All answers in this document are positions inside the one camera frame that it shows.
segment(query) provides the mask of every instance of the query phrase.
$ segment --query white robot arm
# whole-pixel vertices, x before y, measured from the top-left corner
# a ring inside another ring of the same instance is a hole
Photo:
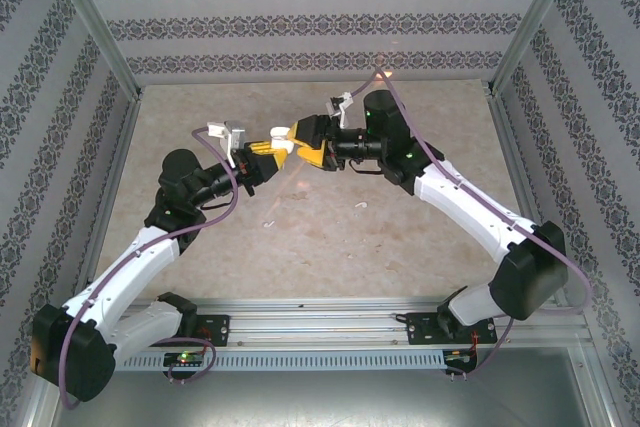
[[[441,152],[429,146],[440,165],[432,162],[412,136],[388,90],[374,91],[364,98],[366,128],[344,129],[340,121],[344,109],[338,109],[344,99],[331,101],[334,108],[330,115],[307,117],[291,129],[291,140],[300,145],[299,157],[327,171],[342,170],[347,161],[376,160],[378,173],[451,217],[498,265],[490,282],[454,292],[438,309],[438,324],[450,338],[490,317],[525,320],[566,283],[567,267],[514,227],[564,254],[562,231],[551,222],[537,226],[509,211],[473,186]],[[441,168],[455,182],[443,175]],[[510,223],[480,205],[459,187],[461,182]]]
[[[244,130],[237,123],[210,124],[208,130],[212,136],[227,139],[233,167],[216,164],[203,169],[189,150],[169,153],[162,163],[155,205],[127,250],[62,307],[47,304],[34,317],[32,372],[57,385],[62,346],[68,341],[65,386],[79,400],[91,400],[101,392],[117,362],[176,334],[193,336],[197,307],[172,293],[159,296],[138,314],[120,318],[145,286],[195,240],[197,229],[183,231],[206,221],[201,210],[205,203],[231,192],[230,174],[253,195],[254,187],[275,175],[293,148],[279,135],[271,141],[244,143]],[[157,243],[142,248],[152,241]],[[94,292],[94,286],[101,290]],[[77,323],[75,330],[70,329],[72,321]]]

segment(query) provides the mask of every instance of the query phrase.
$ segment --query wallpaper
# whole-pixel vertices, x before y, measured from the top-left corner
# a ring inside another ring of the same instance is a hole
[[[532,0],[95,0],[141,85],[490,80]]]
[[[31,321],[72,295],[128,102],[70,0],[0,0],[0,426]]]
[[[537,209],[593,285],[623,425],[640,424],[639,27],[638,0],[554,0],[503,92]]]

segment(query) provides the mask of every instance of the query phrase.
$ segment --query metal profile bar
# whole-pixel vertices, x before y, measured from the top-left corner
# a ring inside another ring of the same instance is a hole
[[[22,427],[50,427],[53,425],[60,398],[57,386],[36,377],[25,389],[23,398],[29,400],[14,425]]]
[[[107,23],[102,18],[93,0],[71,0],[82,18],[89,33],[93,36],[100,52],[107,59],[109,67],[125,90],[127,99],[134,100],[140,92],[140,86],[129,68],[124,55],[120,52]]]
[[[420,349],[408,343],[405,326],[395,315],[406,312],[435,312],[437,302],[420,299],[299,299],[295,301],[195,301],[205,315],[230,316],[227,350],[335,351]],[[136,303],[128,315],[143,308]],[[496,319],[498,334],[506,319]],[[575,347],[592,343],[582,315],[566,317],[533,315],[518,322],[504,346]],[[429,349],[465,348],[468,345],[431,345]],[[480,346],[491,348],[491,345]]]
[[[133,131],[140,111],[140,104],[142,103],[142,95],[136,95],[136,97],[137,98],[135,100],[131,101],[131,105],[127,112],[127,118],[125,119],[124,126],[122,127],[120,141],[116,147],[116,153],[113,158],[113,163],[111,164],[111,172],[109,173],[109,179],[107,180],[107,185],[105,187],[105,197],[100,203],[98,216],[96,217],[97,225],[87,247],[89,254],[82,265],[78,284],[76,286],[76,293],[82,291],[86,287],[87,281],[93,279],[96,269],[98,268],[100,252],[102,251],[104,238],[107,235],[107,227],[109,226],[111,212],[116,202],[118,185],[122,178],[122,171],[124,170],[124,164],[127,160],[127,153],[129,152],[129,146],[131,145],[131,139],[133,138]]]
[[[535,34],[552,3],[553,0],[533,0],[529,6],[516,34],[513,36],[513,40],[500,61],[500,65],[498,65],[496,69],[496,75],[492,81],[492,91],[494,94],[500,93],[504,89],[518,62],[520,62],[529,41]]]
[[[166,370],[165,352],[145,351],[117,366],[119,372]],[[211,362],[207,352],[203,364]],[[377,351],[229,351],[219,350],[213,366],[216,372],[327,372],[355,370],[446,369],[441,350]],[[178,371],[194,372],[199,366],[179,366]]]
[[[567,351],[589,423],[621,426],[595,347],[579,345]]]
[[[507,164],[507,171],[516,194],[516,201],[520,214],[536,223],[540,223],[540,215],[533,197],[529,179],[525,173],[524,164],[520,158],[516,139],[507,121],[506,111],[499,95],[487,95],[487,103],[493,117],[493,123],[498,134],[502,154]]]

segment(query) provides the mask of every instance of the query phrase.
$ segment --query small white object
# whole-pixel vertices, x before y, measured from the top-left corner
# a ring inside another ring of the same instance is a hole
[[[236,163],[231,156],[231,151],[240,149],[244,145],[245,131],[242,124],[236,121],[227,121],[224,123],[207,122],[209,137],[220,139],[220,147],[224,150],[229,165],[235,167]]]
[[[287,149],[290,154],[293,152],[293,142],[287,139],[289,135],[289,127],[273,127],[271,129],[271,148],[272,149]]]

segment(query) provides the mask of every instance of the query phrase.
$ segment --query black mounting bracket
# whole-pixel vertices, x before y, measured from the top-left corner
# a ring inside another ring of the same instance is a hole
[[[397,314],[396,320],[405,324],[409,345],[472,344],[474,332],[478,336],[478,344],[495,344],[498,341],[493,319],[481,320],[461,330],[453,338],[438,325],[437,312]]]
[[[198,314],[190,337],[208,340],[214,347],[226,347],[229,341],[229,324],[230,317],[228,315]],[[173,343],[158,343],[154,344],[154,347],[175,347],[176,345]],[[202,344],[196,344],[195,342],[185,342],[181,345],[202,348]]]

